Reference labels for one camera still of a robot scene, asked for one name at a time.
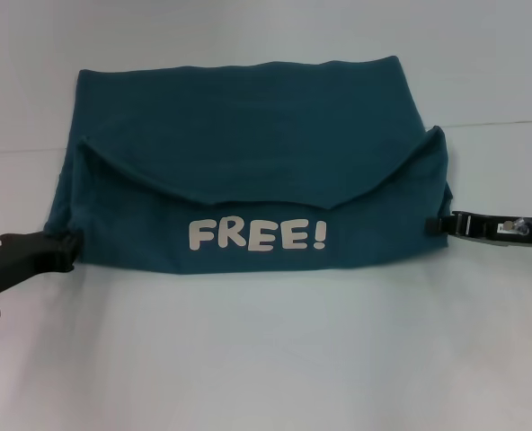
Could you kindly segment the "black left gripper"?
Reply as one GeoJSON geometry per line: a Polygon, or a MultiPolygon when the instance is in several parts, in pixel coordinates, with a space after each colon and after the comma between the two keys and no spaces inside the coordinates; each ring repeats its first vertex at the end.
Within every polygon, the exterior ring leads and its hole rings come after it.
{"type": "Polygon", "coordinates": [[[0,293],[39,274],[71,272],[79,253],[79,233],[1,235],[0,293]]]}

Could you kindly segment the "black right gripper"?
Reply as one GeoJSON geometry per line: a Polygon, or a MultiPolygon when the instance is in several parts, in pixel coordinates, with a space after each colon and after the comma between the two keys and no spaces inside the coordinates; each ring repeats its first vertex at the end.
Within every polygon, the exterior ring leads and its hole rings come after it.
{"type": "Polygon", "coordinates": [[[426,220],[425,233],[467,237],[500,246],[532,247],[532,225],[522,224],[518,216],[452,214],[434,217],[426,220]]]}

